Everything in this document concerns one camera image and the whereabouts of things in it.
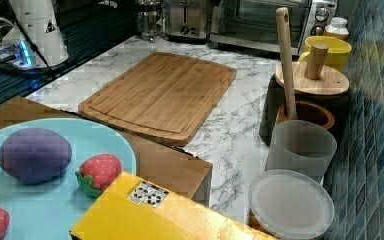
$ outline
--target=blue tile wall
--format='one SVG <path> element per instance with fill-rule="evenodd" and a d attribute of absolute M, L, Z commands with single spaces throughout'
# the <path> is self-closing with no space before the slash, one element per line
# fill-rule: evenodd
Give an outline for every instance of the blue tile wall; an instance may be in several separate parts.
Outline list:
<path fill-rule="evenodd" d="M 324 238 L 384 240 L 384 0 L 357 2 L 345 71 L 351 109 L 325 175 L 336 213 Z"/>

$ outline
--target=purple dough ball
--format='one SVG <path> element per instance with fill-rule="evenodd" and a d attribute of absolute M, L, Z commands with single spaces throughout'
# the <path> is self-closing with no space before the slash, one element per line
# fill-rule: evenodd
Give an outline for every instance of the purple dough ball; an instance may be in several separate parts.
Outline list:
<path fill-rule="evenodd" d="M 70 143 L 58 133 L 42 128 L 18 130 L 0 148 L 0 167 L 27 184 L 59 176 L 71 161 Z"/>

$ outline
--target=wooden pestle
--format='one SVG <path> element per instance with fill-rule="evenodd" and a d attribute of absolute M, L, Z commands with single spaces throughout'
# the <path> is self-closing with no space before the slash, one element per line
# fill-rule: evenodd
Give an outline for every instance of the wooden pestle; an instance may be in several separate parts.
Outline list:
<path fill-rule="evenodd" d="M 291 33 L 289 30 L 289 13 L 286 7 L 276 10 L 277 32 L 279 38 L 280 60 L 282 62 L 282 72 L 285 81 L 285 98 L 288 109 L 288 118 L 297 120 L 297 110 L 295 106 L 294 75 L 292 71 L 291 53 Z"/>

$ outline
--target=white plastic container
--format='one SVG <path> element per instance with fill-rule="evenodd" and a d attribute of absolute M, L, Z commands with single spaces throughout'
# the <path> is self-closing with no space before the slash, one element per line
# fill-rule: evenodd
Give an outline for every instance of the white plastic container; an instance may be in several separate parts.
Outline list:
<path fill-rule="evenodd" d="M 291 170 L 320 183 L 336 149 L 333 135 L 317 124 L 281 122 L 273 129 L 265 170 Z"/>
<path fill-rule="evenodd" d="M 348 40 L 348 21 L 344 18 L 334 17 L 329 25 L 326 26 L 324 35 L 328 37 L 339 38 L 341 40 Z"/>
<path fill-rule="evenodd" d="M 281 239 L 319 237 L 335 215 L 332 199 L 320 184 L 293 171 L 264 172 L 251 183 L 248 197 L 260 225 Z"/>

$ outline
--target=toaster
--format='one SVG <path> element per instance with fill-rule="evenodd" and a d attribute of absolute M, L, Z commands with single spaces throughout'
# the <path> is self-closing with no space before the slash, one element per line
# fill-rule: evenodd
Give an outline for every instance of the toaster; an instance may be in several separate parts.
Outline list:
<path fill-rule="evenodd" d="M 165 0 L 165 35 L 207 39 L 211 27 L 210 0 Z"/>

